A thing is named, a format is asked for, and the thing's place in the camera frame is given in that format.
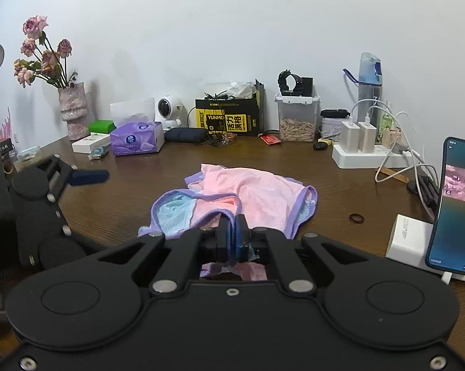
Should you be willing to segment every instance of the smartphone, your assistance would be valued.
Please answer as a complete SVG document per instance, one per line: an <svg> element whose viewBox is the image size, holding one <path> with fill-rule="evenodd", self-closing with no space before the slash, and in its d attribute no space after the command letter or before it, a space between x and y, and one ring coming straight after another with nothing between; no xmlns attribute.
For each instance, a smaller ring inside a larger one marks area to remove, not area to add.
<svg viewBox="0 0 465 371"><path fill-rule="evenodd" d="M440 202L425 263L465 275L465 140L444 141Z"/></svg>

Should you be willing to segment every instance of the purple tissue box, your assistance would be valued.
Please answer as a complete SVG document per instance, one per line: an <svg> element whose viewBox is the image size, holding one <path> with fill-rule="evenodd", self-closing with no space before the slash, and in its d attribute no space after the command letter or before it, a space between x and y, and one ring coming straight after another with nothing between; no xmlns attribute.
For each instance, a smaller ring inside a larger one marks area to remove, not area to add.
<svg viewBox="0 0 465 371"><path fill-rule="evenodd" d="M110 133L115 156L157 153L164 144L161 122L129 122Z"/></svg>

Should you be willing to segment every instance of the pink rose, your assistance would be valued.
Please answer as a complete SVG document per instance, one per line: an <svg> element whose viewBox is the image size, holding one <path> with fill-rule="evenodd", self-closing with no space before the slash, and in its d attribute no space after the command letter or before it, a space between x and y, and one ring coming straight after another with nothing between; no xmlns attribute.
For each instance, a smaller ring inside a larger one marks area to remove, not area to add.
<svg viewBox="0 0 465 371"><path fill-rule="evenodd" d="M39 39L42 35L43 29L48 26L47 17L41 17L37 15L36 17L31 17L23 23L23 32L27 37L33 39Z"/></svg>
<svg viewBox="0 0 465 371"><path fill-rule="evenodd" d="M48 76L50 78L55 77L57 65L58 65L58 53L54 53L52 50L45 50L42 54L41 74L44 76Z"/></svg>
<svg viewBox="0 0 465 371"><path fill-rule="evenodd" d="M23 42L23 45L21 46L21 53L25 54L26 57L30 57L33 55L36 49L36 43L35 39L32 37L29 37Z"/></svg>
<svg viewBox="0 0 465 371"><path fill-rule="evenodd" d="M24 66L22 66L19 63L19 61L20 61L19 59L14 61L14 76L17 76L19 74L19 72L21 71L21 68L24 68Z"/></svg>
<svg viewBox="0 0 465 371"><path fill-rule="evenodd" d="M48 78L55 78L56 77L55 66L43 66L42 65L40 74Z"/></svg>
<svg viewBox="0 0 465 371"><path fill-rule="evenodd" d="M54 53L52 50L45 50L42 54L42 66L57 65L58 57L59 57L58 53Z"/></svg>
<svg viewBox="0 0 465 371"><path fill-rule="evenodd" d="M18 72L18 82L23 85L23 88L26 88L26 83L31 85L30 79L33 77L33 71L28 70L26 67L21 68Z"/></svg>
<svg viewBox="0 0 465 371"><path fill-rule="evenodd" d="M57 52L60 54L62 58L69 57L71 55L72 47L69 43L69 40L62 39L57 47Z"/></svg>

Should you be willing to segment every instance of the yellow label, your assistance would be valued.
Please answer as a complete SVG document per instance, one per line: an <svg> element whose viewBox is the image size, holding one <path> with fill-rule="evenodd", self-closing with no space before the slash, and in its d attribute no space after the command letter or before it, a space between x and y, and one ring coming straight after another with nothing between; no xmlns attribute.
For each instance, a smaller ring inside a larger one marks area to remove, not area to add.
<svg viewBox="0 0 465 371"><path fill-rule="evenodd" d="M196 124L211 132L247 132L246 114L223 114L222 110L196 109Z"/></svg>

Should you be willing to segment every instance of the white power strip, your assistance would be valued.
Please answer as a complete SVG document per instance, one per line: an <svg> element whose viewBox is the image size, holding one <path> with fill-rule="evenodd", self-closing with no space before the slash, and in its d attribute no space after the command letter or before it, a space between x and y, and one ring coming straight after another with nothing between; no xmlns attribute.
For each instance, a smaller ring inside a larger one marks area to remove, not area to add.
<svg viewBox="0 0 465 371"><path fill-rule="evenodd" d="M375 145L373 153L347 153L338 144L334 144L332 159L339 168L378 168L389 150L382 145ZM403 152L401 155L391 153L385 167L404 168L413 165L411 152Z"/></svg>

